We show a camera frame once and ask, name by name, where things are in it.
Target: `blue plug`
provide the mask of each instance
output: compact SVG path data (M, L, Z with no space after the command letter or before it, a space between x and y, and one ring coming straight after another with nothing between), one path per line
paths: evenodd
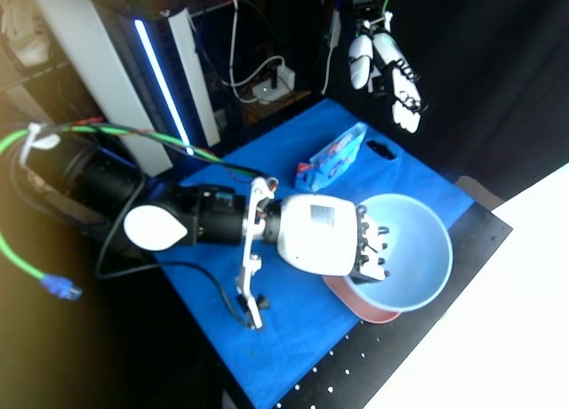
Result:
M41 280L42 286L52 295L63 300L77 301L83 291L73 285L68 278L46 274Z

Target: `light blue bowl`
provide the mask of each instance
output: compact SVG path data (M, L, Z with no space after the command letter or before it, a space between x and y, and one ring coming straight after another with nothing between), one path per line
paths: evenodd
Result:
M378 309L413 311L433 301L451 275L453 247L445 225L426 205L400 194L368 198L361 205L380 226L389 227L382 282L348 284Z

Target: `blue mat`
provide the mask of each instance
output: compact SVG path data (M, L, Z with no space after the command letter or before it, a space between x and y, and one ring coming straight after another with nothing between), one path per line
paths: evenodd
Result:
M340 105L323 100L315 107L251 142L227 160L270 173L280 180L277 198L293 190L296 165L334 140L358 120ZM366 139L386 144L397 154L385 160L362 145L356 162L330 187L320 191L362 202L380 193L402 193L430 206L446 227L472 205L473 200L398 145L373 129ZM231 180L218 166L192 175L184 184L222 184L248 195L249 186ZM227 312L215 288L199 273L183 267L164 269L221 359L252 404L273 406L357 322L357 318L326 287L320 276L294 269L280 260L274 246L253 247L263 259L252 281L254 294L262 293L271 308L263 310L265 327L250 331ZM199 261L236 296L235 277L241 265L238 247L199 245L157 253L159 261Z

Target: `led light strip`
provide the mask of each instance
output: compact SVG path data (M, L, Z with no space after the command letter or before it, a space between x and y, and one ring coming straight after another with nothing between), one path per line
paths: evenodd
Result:
M158 58L154 53L154 48L152 47L152 43L150 43L150 39L148 38L148 33L146 31L146 28L144 27L144 23L141 20L135 20L134 27L136 27L136 31L139 33L140 41L142 42L142 47L144 47L144 51L148 56L148 60L150 61L150 66L152 67L152 71L154 71L154 76L156 77L158 86L160 86L160 91L162 91L162 95L164 96L166 105L170 110L170 114L172 115L174 124L176 124L176 129L178 129L180 138L184 142L184 144L189 145L189 138L188 135L186 134L186 129L184 128L184 125L181 122L180 114L178 113L176 104L174 104L174 99L172 98L170 89L168 89L168 84L166 83L166 79L164 78L164 74L162 73L162 69L160 68L160 64L158 63ZM188 154L190 154L191 156L194 155L194 150L192 148L186 148L186 151L188 151Z

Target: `blue package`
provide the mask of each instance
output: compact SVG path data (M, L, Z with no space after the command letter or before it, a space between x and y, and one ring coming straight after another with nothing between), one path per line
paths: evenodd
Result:
M310 158L299 163L294 187L299 191L318 191L332 184L356 160L367 124L359 122Z

